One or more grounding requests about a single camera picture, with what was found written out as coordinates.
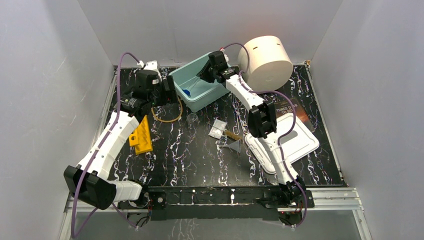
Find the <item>blue-tipped glass rod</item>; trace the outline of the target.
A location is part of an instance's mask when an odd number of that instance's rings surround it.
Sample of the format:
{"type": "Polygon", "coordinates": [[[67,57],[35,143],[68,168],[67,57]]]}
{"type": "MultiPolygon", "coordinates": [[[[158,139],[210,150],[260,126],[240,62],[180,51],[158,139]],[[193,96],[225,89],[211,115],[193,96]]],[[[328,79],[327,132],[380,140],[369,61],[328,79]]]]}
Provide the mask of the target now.
{"type": "Polygon", "coordinates": [[[187,88],[184,88],[182,91],[187,95],[187,96],[191,96],[191,92],[192,89],[198,84],[198,82],[201,81],[201,79],[196,79],[190,86],[188,86],[187,88]]]}

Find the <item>clear glass beaker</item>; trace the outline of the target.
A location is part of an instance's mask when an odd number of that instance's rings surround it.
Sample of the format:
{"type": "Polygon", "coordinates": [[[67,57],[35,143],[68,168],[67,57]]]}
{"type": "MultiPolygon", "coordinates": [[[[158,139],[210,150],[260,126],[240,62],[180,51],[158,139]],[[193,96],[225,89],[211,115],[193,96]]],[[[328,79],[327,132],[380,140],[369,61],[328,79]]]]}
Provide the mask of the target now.
{"type": "Polygon", "coordinates": [[[187,126],[190,130],[194,130],[199,125],[199,117],[196,113],[189,113],[186,116],[187,126]]]}

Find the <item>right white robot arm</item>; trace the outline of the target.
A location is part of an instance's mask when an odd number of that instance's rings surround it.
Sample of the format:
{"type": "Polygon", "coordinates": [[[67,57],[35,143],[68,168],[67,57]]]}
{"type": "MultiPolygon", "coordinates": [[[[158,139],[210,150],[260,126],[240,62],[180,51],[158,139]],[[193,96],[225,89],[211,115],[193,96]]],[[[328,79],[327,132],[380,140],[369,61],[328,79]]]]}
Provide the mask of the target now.
{"type": "Polygon", "coordinates": [[[295,207],[302,199],[307,198],[306,187],[302,178],[286,161],[280,140],[293,131],[296,117],[292,117],[290,128],[279,133],[276,108],[274,103],[265,101],[260,93],[253,91],[236,73],[233,67],[228,66],[225,55],[217,50],[209,53],[208,60],[197,76],[208,83],[218,82],[229,90],[248,111],[247,126],[249,133],[256,138],[265,150],[269,162],[274,167],[278,184],[282,190],[282,202],[288,207],[295,207]]]}

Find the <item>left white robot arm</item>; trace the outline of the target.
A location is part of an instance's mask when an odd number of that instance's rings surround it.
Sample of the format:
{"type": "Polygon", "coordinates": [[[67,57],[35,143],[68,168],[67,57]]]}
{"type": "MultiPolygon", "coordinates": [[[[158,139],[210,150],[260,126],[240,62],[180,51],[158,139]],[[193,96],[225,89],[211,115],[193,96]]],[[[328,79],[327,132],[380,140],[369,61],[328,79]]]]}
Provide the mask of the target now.
{"type": "Polygon", "coordinates": [[[120,94],[116,110],[94,146],[76,166],[69,165],[64,170],[65,182],[74,199],[100,210],[124,201],[137,208],[147,206],[150,198],[145,184],[138,180],[111,181],[108,177],[121,149],[151,108],[174,104],[177,100],[172,76],[163,79],[156,70],[140,70],[135,85],[120,94]]]}

